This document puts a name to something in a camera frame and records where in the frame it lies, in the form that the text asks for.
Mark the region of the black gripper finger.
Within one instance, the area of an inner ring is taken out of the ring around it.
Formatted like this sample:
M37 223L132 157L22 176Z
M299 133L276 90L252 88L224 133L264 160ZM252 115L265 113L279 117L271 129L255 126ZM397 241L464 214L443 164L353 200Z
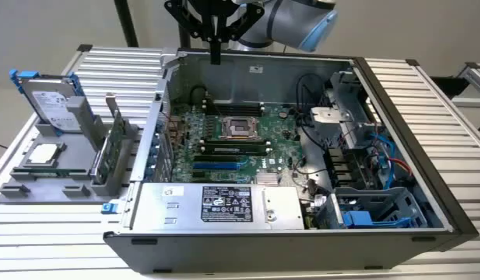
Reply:
M208 43L211 53L211 64L216 64L216 35L215 27L212 24L212 8L209 1L189 1L194 11L201 16L197 19L184 1L165 1L164 8L178 22L180 27L189 33L189 37L200 38Z
M228 17L231 17L239 8L244 7L244 10L239 18L227 23ZM237 41L244 33L251 29L255 23L264 15L264 9L253 2L236 4L233 1L219 1L215 4L215 17L217 19L215 27L215 64L221 63L221 48L223 44L229 40Z

